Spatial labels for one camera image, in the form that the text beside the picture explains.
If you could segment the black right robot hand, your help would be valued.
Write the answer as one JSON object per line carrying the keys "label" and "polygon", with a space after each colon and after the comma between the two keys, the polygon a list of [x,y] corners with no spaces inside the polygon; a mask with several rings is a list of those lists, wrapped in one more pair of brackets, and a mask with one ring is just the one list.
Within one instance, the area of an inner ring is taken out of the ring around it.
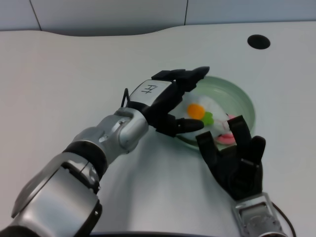
{"label": "black right robot hand", "polygon": [[218,150],[210,132],[196,137],[199,151],[217,183],[234,200],[258,195],[263,190],[262,157],[266,140],[252,137],[243,116],[228,120],[236,144]]}

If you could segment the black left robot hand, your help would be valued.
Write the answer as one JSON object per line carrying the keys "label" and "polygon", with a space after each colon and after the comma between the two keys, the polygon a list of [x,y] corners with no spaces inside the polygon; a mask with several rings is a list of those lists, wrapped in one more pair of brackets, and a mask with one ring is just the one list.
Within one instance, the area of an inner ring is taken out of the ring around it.
{"label": "black left robot hand", "polygon": [[141,83],[131,94],[125,89],[121,106],[138,110],[157,132],[170,137],[201,130],[204,128],[202,121],[176,118],[169,112],[182,102],[186,92],[196,88],[209,69],[208,66],[202,66],[191,71],[160,71]]}

